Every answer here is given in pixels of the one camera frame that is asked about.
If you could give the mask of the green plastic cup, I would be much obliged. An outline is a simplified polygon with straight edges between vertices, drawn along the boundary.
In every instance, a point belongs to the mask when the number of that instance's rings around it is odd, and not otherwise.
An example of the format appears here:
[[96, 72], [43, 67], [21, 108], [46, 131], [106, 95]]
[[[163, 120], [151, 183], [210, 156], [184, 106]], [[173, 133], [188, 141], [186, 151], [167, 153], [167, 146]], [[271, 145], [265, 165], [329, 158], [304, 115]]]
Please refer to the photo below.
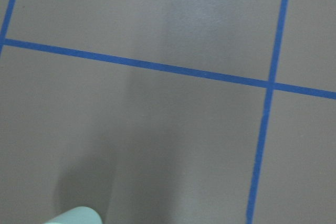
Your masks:
[[53, 224], [103, 224], [100, 215], [89, 207], [70, 209], [45, 223]]

